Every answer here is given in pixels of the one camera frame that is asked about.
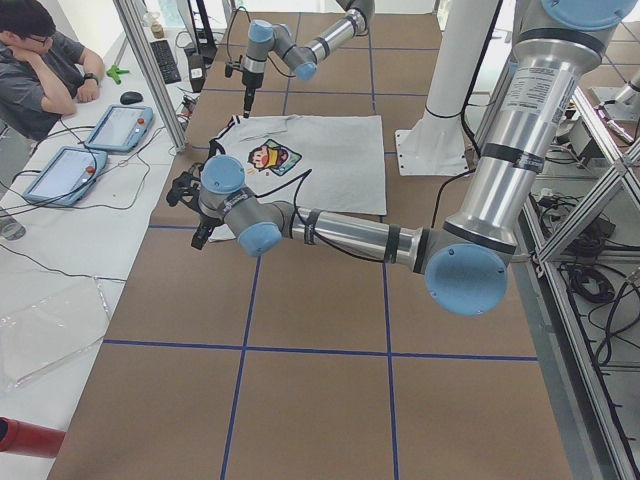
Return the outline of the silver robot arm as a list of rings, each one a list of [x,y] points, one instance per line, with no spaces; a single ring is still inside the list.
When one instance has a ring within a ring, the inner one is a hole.
[[[242,84],[245,86],[243,117],[251,114],[256,91],[262,87],[266,62],[275,53],[301,81],[309,81],[318,64],[334,50],[354,37],[366,36],[375,14],[375,2],[370,0],[338,1],[345,15],[331,27],[308,42],[297,45],[288,27],[265,20],[252,20],[248,29],[248,45],[240,62]]]
[[[429,66],[428,94],[398,133],[403,101],[379,104],[371,135],[308,106],[238,115],[189,184],[192,243],[228,237],[251,256],[280,241],[321,245],[417,274],[440,307],[484,314],[504,298],[514,225],[580,79],[599,67],[630,1],[520,1],[497,97],[471,147],[465,102],[497,3],[463,1]]]

